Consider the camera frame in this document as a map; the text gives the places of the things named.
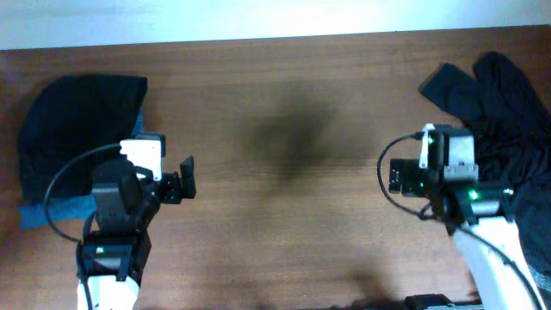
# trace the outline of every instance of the green light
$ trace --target green light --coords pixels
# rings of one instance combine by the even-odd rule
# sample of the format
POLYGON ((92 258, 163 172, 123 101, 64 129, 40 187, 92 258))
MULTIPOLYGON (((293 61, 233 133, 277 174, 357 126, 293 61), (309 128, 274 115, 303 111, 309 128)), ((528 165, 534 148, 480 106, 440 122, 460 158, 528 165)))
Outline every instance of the green light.
POLYGON ((474 190, 470 190, 468 192, 468 196, 471 197, 471 200, 477 200, 479 199, 479 193, 477 193, 476 191, 474 190))

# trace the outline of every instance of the black fabric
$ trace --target black fabric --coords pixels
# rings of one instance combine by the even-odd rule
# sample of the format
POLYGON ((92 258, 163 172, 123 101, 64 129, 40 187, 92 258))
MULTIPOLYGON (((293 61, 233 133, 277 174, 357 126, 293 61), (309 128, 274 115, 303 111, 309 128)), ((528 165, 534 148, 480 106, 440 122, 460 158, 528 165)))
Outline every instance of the black fabric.
POLYGON ((480 180, 514 188, 526 260, 551 276, 551 117, 504 55, 486 54, 474 73, 444 64, 420 92, 473 130, 480 180))
MULTIPOLYGON (((130 138, 146 92, 145 77, 91 74, 48 85, 28 111, 17 141, 23 198, 41 202, 54 174, 71 158, 130 138)), ((88 194, 90 168, 113 156, 116 152, 75 165, 59 179, 53 196, 88 194)))

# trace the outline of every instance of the white wall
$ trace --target white wall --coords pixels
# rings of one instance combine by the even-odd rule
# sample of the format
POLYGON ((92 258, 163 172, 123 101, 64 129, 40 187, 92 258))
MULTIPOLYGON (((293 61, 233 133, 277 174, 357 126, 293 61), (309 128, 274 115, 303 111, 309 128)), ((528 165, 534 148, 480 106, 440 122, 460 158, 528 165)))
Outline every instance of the white wall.
POLYGON ((551 0, 0 0, 0 49, 550 22, 551 0))

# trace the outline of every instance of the blue cloth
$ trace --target blue cloth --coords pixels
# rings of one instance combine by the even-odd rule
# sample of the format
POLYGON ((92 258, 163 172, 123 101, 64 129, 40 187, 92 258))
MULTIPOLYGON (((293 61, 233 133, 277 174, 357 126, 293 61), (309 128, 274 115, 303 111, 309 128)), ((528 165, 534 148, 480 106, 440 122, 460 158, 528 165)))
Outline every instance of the blue cloth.
MULTIPOLYGON (((144 133, 144 116, 140 110, 133 133, 144 133)), ((42 203, 31 203, 19 207, 22 229, 36 228, 47 225, 42 203)), ((96 199, 93 195, 79 195, 71 198, 54 198, 48 207, 50 217, 56 220, 86 220, 88 215, 96 211, 96 199)))

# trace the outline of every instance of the wood grain surface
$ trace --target wood grain surface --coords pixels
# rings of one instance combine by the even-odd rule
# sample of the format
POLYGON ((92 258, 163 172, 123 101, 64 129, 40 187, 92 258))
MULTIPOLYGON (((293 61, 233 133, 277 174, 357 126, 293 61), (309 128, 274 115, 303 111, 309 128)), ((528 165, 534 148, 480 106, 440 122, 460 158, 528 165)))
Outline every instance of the wood grain surface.
MULTIPOLYGON (((164 170, 195 155, 196 199, 163 206, 151 224, 137 309, 472 299, 445 229, 393 209, 375 163, 427 122, 457 124, 418 86, 442 62, 471 73, 491 50, 551 102, 549 26, 0 52, 0 307, 76 306, 74 245, 18 228, 15 142, 46 84, 89 72, 148 77, 145 127, 166 134, 164 170)), ((413 142, 390 154, 417 155, 413 142)), ((81 225, 59 223, 71 234, 81 225)))

